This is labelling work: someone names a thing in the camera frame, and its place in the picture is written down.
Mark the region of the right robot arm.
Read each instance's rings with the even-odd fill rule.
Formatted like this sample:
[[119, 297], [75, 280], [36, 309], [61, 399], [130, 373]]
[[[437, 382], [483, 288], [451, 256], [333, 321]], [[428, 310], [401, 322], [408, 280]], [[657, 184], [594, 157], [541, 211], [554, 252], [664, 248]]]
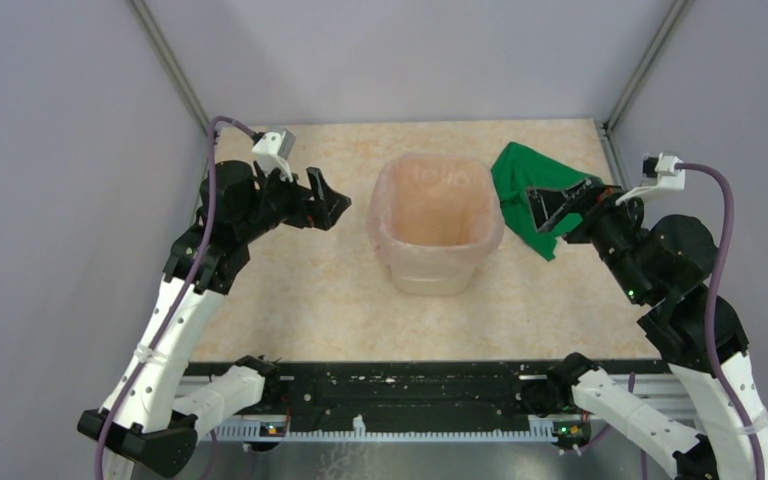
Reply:
[[642, 199], [594, 177], [565, 190], [529, 187], [524, 197], [540, 232], [580, 216], [566, 242], [593, 246], [629, 301], [647, 307], [639, 325], [685, 388], [700, 427], [667, 417], [580, 353], [548, 370], [532, 412], [593, 414], [674, 479], [768, 479], [768, 412], [739, 317], [713, 290], [720, 246], [709, 229], [682, 214], [645, 227]]

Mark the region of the beige plastic trash bin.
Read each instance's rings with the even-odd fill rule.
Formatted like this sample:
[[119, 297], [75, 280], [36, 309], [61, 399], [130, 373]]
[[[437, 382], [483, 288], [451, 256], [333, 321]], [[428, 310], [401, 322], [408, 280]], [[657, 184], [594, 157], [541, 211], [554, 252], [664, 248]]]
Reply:
[[460, 261], [394, 262], [389, 277], [399, 291], [421, 296], [451, 296], [471, 283], [478, 265]]

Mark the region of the pink plastic trash bag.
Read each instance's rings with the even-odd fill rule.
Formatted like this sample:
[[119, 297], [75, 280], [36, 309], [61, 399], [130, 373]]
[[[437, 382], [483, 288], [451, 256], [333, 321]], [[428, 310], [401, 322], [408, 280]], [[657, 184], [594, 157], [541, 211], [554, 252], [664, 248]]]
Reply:
[[487, 260], [502, 242], [505, 221], [486, 164], [410, 154], [380, 171], [366, 228], [393, 276], [444, 281], [470, 275]]

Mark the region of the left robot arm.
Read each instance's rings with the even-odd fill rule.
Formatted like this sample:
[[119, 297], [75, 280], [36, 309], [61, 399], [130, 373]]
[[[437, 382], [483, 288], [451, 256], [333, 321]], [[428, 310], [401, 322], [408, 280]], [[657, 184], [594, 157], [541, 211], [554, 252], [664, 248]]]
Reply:
[[122, 479], [136, 466], [172, 479], [199, 440], [251, 407], [268, 413], [281, 393], [272, 362], [245, 356], [187, 395], [179, 385], [207, 324], [250, 259], [250, 245], [281, 225], [327, 231], [351, 199], [315, 167], [308, 181], [256, 163], [212, 165], [200, 186], [195, 222], [173, 243], [155, 309], [118, 385], [86, 410], [78, 431], [97, 444], [95, 473]]

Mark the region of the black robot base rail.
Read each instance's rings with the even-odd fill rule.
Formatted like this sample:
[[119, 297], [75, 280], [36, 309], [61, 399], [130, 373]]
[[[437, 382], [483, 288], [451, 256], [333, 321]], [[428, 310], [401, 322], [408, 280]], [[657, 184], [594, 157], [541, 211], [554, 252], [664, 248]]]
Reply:
[[550, 415], [582, 416], [549, 386], [554, 364], [280, 361], [262, 399], [238, 413], [287, 419], [292, 433], [348, 431], [356, 417], [373, 433], [523, 432]]

